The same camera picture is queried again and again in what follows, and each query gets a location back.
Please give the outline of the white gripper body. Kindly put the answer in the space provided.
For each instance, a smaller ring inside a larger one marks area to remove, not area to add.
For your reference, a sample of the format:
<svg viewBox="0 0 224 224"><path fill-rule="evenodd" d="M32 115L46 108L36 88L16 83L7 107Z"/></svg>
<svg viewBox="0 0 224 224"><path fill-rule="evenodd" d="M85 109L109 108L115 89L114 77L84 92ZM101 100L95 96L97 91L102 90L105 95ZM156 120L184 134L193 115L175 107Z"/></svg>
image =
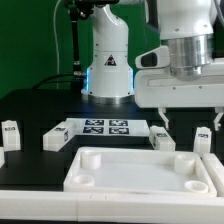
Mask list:
<svg viewBox="0 0 224 224"><path fill-rule="evenodd" d="M135 59L135 102L140 108L224 107L224 58L215 58L196 77L171 75L168 47L161 46Z"/></svg>

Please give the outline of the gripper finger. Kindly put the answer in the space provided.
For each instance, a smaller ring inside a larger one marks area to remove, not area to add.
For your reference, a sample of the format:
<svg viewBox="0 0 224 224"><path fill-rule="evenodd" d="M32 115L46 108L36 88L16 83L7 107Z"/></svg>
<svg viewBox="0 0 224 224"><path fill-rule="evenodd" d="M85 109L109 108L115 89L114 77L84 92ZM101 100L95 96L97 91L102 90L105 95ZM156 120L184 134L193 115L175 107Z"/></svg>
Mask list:
<svg viewBox="0 0 224 224"><path fill-rule="evenodd" d="M158 114L161 119L164 121L166 130L169 130L169 119L166 116L166 108L158 108Z"/></svg>
<svg viewBox="0 0 224 224"><path fill-rule="evenodd" d="M221 127L220 120L224 116L224 107L216 107L215 113L216 113L216 117L213 123L214 123L214 129L218 131Z"/></svg>

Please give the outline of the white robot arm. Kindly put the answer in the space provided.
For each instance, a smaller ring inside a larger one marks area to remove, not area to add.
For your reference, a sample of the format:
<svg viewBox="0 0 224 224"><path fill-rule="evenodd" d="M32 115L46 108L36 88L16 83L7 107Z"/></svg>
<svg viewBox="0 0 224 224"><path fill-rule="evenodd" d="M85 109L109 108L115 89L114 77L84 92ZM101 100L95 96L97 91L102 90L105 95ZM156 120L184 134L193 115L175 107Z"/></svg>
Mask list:
<svg viewBox="0 0 224 224"><path fill-rule="evenodd" d="M214 126L224 116L224 57L213 53L213 24L224 25L222 0L142 0L146 22L159 33L160 46L127 63L128 27L112 14L112 3L130 0L88 0L94 4L93 62L87 69L87 94L107 103L133 94L141 108L213 108Z"/></svg>

